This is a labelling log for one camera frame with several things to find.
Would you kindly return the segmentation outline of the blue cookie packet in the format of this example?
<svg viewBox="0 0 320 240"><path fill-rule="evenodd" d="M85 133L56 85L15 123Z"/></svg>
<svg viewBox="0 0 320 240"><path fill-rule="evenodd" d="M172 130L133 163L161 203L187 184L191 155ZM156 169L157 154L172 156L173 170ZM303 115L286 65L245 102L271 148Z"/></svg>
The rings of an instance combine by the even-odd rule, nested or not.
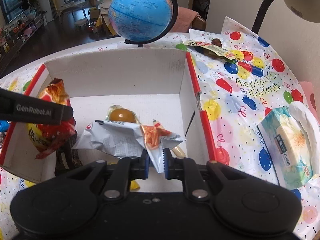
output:
<svg viewBox="0 0 320 240"><path fill-rule="evenodd" d="M5 133L10 127L10 122L7 120L0 120L0 132Z"/></svg>

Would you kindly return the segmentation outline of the white silver snack bag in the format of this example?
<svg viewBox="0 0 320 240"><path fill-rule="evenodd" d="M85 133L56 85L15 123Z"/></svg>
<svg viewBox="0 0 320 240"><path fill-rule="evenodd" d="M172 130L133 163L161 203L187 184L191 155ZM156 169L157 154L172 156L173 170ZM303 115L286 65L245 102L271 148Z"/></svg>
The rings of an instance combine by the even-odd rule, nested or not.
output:
<svg viewBox="0 0 320 240"><path fill-rule="evenodd" d="M166 129L123 121L94 121L73 146L77 150L98 150L117 158L140 157L143 150L158 173L164 172L165 148L172 149L185 138Z"/></svg>

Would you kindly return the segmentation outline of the red yellow chip bag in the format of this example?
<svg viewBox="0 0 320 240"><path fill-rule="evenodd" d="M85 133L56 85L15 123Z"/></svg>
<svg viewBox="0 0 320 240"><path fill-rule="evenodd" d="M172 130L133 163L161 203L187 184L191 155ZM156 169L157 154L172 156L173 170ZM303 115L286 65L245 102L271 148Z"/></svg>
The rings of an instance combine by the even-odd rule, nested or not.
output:
<svg viewBox="0 0 320 240"><path fill-rule="evenodd" d="M35 158L40 160L48 157L70 137L76 135L76 122L63 80L53 79L39 94L39 99L62 106L59 109L44 109L45 123L27 124L29 139L38 150Z"/></svg>

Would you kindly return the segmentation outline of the braised egg clear packet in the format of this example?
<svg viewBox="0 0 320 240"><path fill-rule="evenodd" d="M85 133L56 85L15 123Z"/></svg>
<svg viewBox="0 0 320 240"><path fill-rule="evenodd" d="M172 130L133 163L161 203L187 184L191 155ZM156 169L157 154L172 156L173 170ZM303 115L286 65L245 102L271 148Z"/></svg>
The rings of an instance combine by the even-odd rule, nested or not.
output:
<svg viewBox="0 0 320 240"><path fill-rule="evenodd" d="M137 119L136 114L133 111L120 105L112 105L111 107L109 107L105 120L130 122L135 124L139 123L139 120Z"/></svg>

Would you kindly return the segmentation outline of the black snack packet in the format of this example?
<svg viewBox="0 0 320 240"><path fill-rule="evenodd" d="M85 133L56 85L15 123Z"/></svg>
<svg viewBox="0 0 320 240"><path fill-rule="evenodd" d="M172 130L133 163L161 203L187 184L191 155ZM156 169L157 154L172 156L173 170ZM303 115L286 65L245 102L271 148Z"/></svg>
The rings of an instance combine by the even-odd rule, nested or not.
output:
<svg viewBox="0 0 320 240"><path fill-rule="evenodd" d="M78 150L73 149L76 143L77 134L71 136L57 151L56 151L56 164L55 164L55 176L62 175L71 170L82 166L82 162L79 158Z"/></svg>

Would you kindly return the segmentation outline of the yellow candy wrapper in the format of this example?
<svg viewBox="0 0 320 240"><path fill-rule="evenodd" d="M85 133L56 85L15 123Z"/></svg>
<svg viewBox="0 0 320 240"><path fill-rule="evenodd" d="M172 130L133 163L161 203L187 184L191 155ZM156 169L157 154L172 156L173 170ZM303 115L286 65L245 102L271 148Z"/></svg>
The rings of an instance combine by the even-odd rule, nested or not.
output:
<svg viewBox="0 0 320 240"><path fill-rule="evenodd" d="M130 190L131 191L136 191L138 189L140 189L140 185L137 183L137 181L136 180L131 181Z"/></svg>

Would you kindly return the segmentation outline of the tv cabinet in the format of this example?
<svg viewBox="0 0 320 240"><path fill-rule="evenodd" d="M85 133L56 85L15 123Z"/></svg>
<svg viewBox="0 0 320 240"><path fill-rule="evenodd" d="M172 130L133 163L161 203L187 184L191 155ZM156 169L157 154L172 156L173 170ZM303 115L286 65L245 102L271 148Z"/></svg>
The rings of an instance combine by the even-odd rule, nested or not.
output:
<svg viewBox="0 0 320 240"><path fill-rule="evenodd" d="M29 20L23 28L13 33L10 39L1 43L1 75L6 70L9 63L19 54L24 44L31 39L35 32L44 25L43 15L39 14L34 19Z"/></svg>

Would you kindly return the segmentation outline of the red cardboard box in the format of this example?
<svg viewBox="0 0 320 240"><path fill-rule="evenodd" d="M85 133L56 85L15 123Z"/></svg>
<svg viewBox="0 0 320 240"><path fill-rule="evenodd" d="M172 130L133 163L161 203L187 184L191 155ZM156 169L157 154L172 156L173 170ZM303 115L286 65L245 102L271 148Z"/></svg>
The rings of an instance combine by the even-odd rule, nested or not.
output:
<svg viewBox="0 0 320 240"><path fill-rule="evenodd" d="M129 48L57 56L1 83L20 96L1 149L1 167L34 183L53 178L56 153L72 148L82 165L147 152L151 176L164 171L163 150L180 147L206 164L214 146L199 110L194 62L174 48Z"/></svg>

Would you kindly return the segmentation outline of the television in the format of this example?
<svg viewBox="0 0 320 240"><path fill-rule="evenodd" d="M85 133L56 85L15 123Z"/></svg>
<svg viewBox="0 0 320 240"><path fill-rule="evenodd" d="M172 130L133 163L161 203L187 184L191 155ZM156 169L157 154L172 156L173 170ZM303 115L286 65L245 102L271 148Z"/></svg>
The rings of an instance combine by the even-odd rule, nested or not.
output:
<svg viewBox="0 0 320 240"><path fill-rule="evenodd" d="M1 10L6 24L29 9L28 0L1 0Z"/></svg>

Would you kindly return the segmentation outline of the small round stool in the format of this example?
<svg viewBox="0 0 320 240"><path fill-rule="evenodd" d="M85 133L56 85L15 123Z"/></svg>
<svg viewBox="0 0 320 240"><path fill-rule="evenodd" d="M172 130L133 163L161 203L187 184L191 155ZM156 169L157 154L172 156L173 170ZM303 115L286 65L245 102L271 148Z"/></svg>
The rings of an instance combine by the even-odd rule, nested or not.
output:
<svg viewBox="0 0 320 240"><path fill-rule="evenodd" d="M83 27L83 26L86 26L87 23L88 23L88 19L82 18L82 19L80 19L80 20L75 21L75 22L74 22L74 25L75 25L76 27Z"/></svg>

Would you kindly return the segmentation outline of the tissue pack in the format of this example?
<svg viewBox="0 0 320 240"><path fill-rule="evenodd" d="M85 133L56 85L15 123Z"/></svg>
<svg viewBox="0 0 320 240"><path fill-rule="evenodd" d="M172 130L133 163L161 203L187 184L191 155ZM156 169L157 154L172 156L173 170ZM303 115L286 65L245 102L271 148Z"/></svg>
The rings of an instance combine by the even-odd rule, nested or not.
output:
<svg viewBox="0 0 320 240"><path fill-rule="evenodd" d="M280 186L304 186L319 174L319 123L300 101L270 111L258 124Z"/></svg>

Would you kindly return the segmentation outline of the yellow snack packet by globe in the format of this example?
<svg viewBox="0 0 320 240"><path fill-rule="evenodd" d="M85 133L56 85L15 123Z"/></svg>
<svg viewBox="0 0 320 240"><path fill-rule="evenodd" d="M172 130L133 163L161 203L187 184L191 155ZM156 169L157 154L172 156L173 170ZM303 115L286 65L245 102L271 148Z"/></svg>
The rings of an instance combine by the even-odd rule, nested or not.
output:
<svg viewBox="0 0 320 240"><path fill-rule="evenodd" d="M211 43L187 40L183 44L193 47L198 53L213 59L224 59L229 61L236 60L236 56L232 52Z"/></svg>

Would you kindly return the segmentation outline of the coffee table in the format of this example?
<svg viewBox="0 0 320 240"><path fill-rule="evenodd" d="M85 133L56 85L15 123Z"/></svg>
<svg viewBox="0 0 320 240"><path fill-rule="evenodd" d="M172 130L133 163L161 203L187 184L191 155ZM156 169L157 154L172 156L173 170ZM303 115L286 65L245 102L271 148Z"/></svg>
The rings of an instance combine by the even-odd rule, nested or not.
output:
<svg viewBox="0 0 320 240"><path fill-rule="evenodd" d="M70 2L67 4L62 5L57 9L57 11L62 14L63 12L71 11L73 12L76 9L81 9L85 18L87 18L85 12L85 5L89 4L89 0L79 0L77 2Z"/></svg>

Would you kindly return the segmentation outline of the wooden dining chair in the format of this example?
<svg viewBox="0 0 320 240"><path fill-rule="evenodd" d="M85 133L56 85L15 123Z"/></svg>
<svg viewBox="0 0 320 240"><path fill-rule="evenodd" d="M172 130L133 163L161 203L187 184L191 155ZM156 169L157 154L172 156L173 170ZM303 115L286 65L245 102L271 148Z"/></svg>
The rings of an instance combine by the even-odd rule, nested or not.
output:
<svg viewBox="0 0 320 240"><path fill-rule="evenodd" d="M178 7L177 20L170 30L171 33L188 33L189 29L204 31L206 29L206 21L198 12L184 7Z"/></svg>

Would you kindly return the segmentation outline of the blue desk globe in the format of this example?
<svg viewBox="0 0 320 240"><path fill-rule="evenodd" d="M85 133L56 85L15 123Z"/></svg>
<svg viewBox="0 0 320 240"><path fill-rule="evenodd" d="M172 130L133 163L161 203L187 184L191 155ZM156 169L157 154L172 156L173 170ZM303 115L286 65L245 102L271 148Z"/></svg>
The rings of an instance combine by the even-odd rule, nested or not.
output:
<svg viewBox="0 0 320 240"><path fill-rule="evenodd" d="M108 18L126 44L142 47L164 37L176 23L177 0L112 0Z"/></svg>

